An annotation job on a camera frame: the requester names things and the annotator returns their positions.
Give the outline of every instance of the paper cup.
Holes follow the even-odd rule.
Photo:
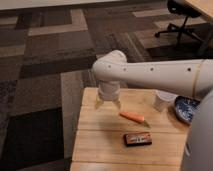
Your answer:
[[[167,108],[171,103],[174,102],[176,97],[176,94],[156,90],[154,108],[159,112],[162,112],[165,108]]]

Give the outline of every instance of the wooden table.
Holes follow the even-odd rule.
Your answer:
[[[94,108],[96,88],[84,92],[71,171],[178,171],[188,126],[177,121],[172,109],[159,113],[152,105],[153,90],[122,89],[121,110],[145,116],[151,129],[122,118],[111,102]],[[123,134],[149,131],[150,146],[126,147]]]
[[[204,54],[209,42],[213,37],[213,0],[184,0],[186,4],[199,11],[204,18],[211,24],[211,30],[207,34],[200,49],[198,50],[198,56]]]

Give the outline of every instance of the blue bowl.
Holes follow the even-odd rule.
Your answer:
[[[196,113],[199,101],[178,96],[175,100],[176,116],[186,124],[191,124]]]

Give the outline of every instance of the small box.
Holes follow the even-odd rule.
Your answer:
[[[152,138],[149,132],[124,134],[126,146],[151,145]]]

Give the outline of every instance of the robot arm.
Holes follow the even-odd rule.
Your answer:
[[[119,83],[168,91],[185,97],[203,99],[213,87],[213,61],[187,60],[127,63],[126,56],[113,51],[97,60],[93,71],[100,80],[99,96],[103,100],[118,98]]]
[[[190,127],[181,171],[213,170],[213,60],[129,64],[122,52],[113,51],[97,60],[93,71],[102,100],[118,99],[119,81],[202,100]]]

